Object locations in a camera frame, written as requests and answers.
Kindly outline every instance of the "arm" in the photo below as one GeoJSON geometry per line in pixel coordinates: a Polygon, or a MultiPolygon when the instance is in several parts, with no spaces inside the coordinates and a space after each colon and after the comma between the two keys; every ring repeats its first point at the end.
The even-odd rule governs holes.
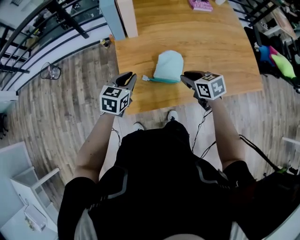
{"type": "Polygon", "coordinates": [[[86,177],[95,183],[99,181],[99,174],[103,166],[109,138],[112,132],[114,115],[101,115],[90,135],[80,148],[74,178],[86,177]]]}
{"type": "Polygon", "coordinates": [[[225,109],[222,99],[208,101],[214,116],[217,151],[223,170],[235,161],[244,160],[244,144],[225,109]]]}

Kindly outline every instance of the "metal railing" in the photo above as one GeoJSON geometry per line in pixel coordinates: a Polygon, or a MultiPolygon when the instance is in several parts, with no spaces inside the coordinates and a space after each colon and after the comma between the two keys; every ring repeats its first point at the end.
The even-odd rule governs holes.
{"type": "Polygon", "coordinates": [[[234,2],[236,4],[239,4],[244,11],[233,9],[237,13],[241,13],[245,15],[244,18],[239,17],[241,21],[248,22],[249,27],[253,27],[255,24],[257,24],[259,21],[261,21],[265,16],[270,14],[274,9],[281,6],[280,2],[278,0],[246,0],[247,3],[242,2],[242,0],[229,0],[231,2],[234,2]],[[271,2],[273,5],[271,7],[268,6],[268,3],[271,2]]]}
{"type": "MultiPolygon", "coordinates": [[[[83,38],[89,37],[88,32],[90,30],[85,31],[81,26],[83,24],[101,18],[103,16],[99,13],[99,10],[97,9],[98,8],[97,1],[94,1],[94,3],[93,1],[89,1],[90,6],[87,6],[86,8],[80,7],[79,2],[81,1],[86,1],[86,0],[74,0],[74,1],[65,0],[61,3],[58,3],[56,0],[47,0],[43,2],[41,5],[39,5],[31,14],[28,15],[28,17],[18,26],[18,28],[13,31],[11,37],[8,40],[5,39],[8,33],[8,30],[5,29],[2,38],[0,38],[1,39],[0,60],[3,60],[3,63],[5,62],[4,64],[0,64],[0,76],[1,74],[4,75],[2,78],[0,77],[0,86],[2,86],[0,87],[1,90],[3,90],[6,87],[6,85],[17,73],[22,73],[22,74],[29,73],[30,67],[32,67],[43,56],[45,56],[55,48],[47,51],[42,57],[39,57],[37,60],[35,60],[29,67],[26,67],[26,69],[23,68],[24,65],[28,63],[28,61],[32,59],[43,48],[45,48],[53,41],[59,39],[64,34],[72,30],[76,30],[78,32],[77,35],[72,36],[67,40],[64,40],[64,43],[80,35],[83,38]],[[74,10],[73,12],[75,13],[69,14],[66,11],[67,8],[70,9],[71,7],[73,9],[76,6],[77,6],[76,9],[79,10],[77,11],[74,10]],[[41,13],[45,11],[45,9],[47,9],[46,12],[51,14],[47,18],[43,18],[43,20],[40,23],[36,24],[35,27],[31,27],[28,33],[24,33],[23,30],[25,29],[25,27],[28,26],[29,23],[36,17],[42,16],[41,13]],[[94,13],[96,12],[98,14],[94,14],[94,13],[88,14],[88,12],[91,11],[93,11],[94,13]],[[47,23],[49,23],[49,21],[51,21],[52,19],[55,19],[56,24],[50,29],[48,29],[46,32],[42,31],[42,34],[36,37],[36,34],[40,32],[42,28],[43,29],[46,28],[45,26],[47,26],[47,23]],[[56,30],[57,28],[60,28],[61,33],[56,36],[53,36],[54,30],[56,30]],[[25,36],[25,38],[19,44],[16,44],[14,41],[20,34],[22,34],[22,36],[25,36]],[[26,44],[27,41],[33,37],[35,38],[35,41],[33,41],[33,43],[31,44],[26,44]],[[10,46],[15,47],[15,50],[12,53],[7,52],[10,46]],[[18,52],[19,49],[22,50],[22,53],[20,55],[17,55],[16,53],[18,52]]],[[[103,23],[97,27],[102,27],[104,25],[107,24],[103,23]]],[[[18,78],[15,79],[10,86],[12,86],[18,80],[18,78]]]]}

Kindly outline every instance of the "floor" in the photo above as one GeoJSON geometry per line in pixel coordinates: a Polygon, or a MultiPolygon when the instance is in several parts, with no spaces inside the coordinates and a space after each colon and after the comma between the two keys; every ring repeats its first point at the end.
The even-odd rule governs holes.
{"type": "MultiPolygon", "coordinates": [[[[36,77],[22,88],[19,101],[7,113],[9,132],[0,141],[0,147],[25,141],[39,177],[55,167],[60,168],[59,174],[44,184],[59,209],[64,185],[72,179],[76,154],[98,119],[101,88],[118,73],[118,67],[113,45],[108,50],[95,45],[58,65],[62,68],[59,80],[36,77]]],[[[300,95],[281,79],[262,78],[264,92],[224,97],[226,107],[238,132],[261,148],[271,161],[282,165],[290,160],[298,168],[299,152],[281,137],[300,140],[300,95]]],[[[192,144],[204,113],[198,104],[116,117],[113,127],[121,137],[132,132],[136,121],[147,129],[161,128],[170,109],[178,111],[192,144]]],[[[194,153],[200,156],[214,140],[213,116],[210,114],[200,129],[194,153]]],[[[118,136],[113,131],[101,174],[113,165],[117,150],[118,136]]],[[[205,159],[216,168],[220,167],[216,146],[210,149],[205,159]]],[[[271,172],[271,168],[250,148],[247,148],[246,161],[257,179],[271,172]]]]}

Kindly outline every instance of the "white shoe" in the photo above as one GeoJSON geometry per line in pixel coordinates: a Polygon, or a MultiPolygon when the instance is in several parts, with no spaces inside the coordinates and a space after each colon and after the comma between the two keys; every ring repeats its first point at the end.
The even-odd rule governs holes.
{"type": "Polygon", "coordinates": [[[173,120],[178,121],[178,113],[175,110],[171,110],[168,113],[168,122],[173,120]]]}
{"type": "Polygon", "coordinates": [[[139,122],[136,122],[134,125],[133,125],[133,129],[134,129],[134,132],[137,131],[137,130],[145,130],[145,128],[142,126],[142,124],[140,124],[139,122]]]}

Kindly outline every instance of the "cable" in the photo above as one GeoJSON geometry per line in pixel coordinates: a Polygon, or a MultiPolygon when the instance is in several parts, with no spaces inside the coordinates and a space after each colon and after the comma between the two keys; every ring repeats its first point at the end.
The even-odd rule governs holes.
{"type": "Polygon", "coordinates": [[[240,134],[241,140],[243,140],[248,146],[253,148],[270,166],[275,170],[279,171],[280,169],[268,159],[268,157],[251,141],[249,141],[246,137],[240,134]]]}
{"type": "Polygon", "coordinates": [[[194,139],[194,143],[193,143],[193,147],[192,147],[192,153],[194,153],[194,147],[195,147],[195,144],[196,144],[196,140],[197,140],[197,136],[198,136],[198,133],[200,131],[200,128],[202,126],[202,124],[205,122],[205,118],[212,112],[212,110],[206,114],[206,115],[203,115],[203,118],[202,118],[202,122],[198,125],[198,130],[197,130],[197,133],[196,133],[196,136],[195,136],[195,139],[194,139]]]}
{"type": "Polygon", "coordinates": [[[119,138],[118,148],[120,148],[120,146],[121,146],[121,138],[120,138],[120,134],[119,134],[119,132],[118,132],[116,129],[114,129],[114,128],[112,128],[112,131],[116,132],[116,134],[118,135],[118,138],[119,138]]]}
{"type": "Polygon", "coordinates": [[[210,148],[211,148],[214,144],[216,144],[216,141],[214,141],[214,142],[212,143],[211,146],[209,146],[207,149],[205,149],[205,151],[203,152],[203,154],[201,155],[200,158],[204,158],[204,157],[206,156],[206,154],[208,153],[208,151],[210,150],[210,148]]]}
{"type": "Polygon", "coordinates": [[[26,208],[25,208],[24,211],[23,211],[23,212],[25,212],[26,209],[29,207],[28,199],[25,198],[25,201],[24,201],[23,198],[22,198],[22,196],[21,196],[21,194],[19,194],[19,197],[21,198],[21,201],[23,202],[23,204],[26,205],[26,208]]]}
{"type": "MultiPolygon", "coordinates": [[[[247,144],[248,146],[250,146],[251,148],[253,148],[276,172],[279,171],[280,169],[270,161],[270,159],[268,159],[268,157],[254,144],[252,143],[250,140],[248,140],[245,136],[239,134],[241,140],[243,140],[245,142],[245,144],[247,144]]],[[[208,153],[208,151],[210,150],[210,148],[216,144],[216,141],[214,141],[212,143],[211,146],[209,146],[201,155],[200,158],[204,158],[206,156],[206,154],[208,153]]]]}

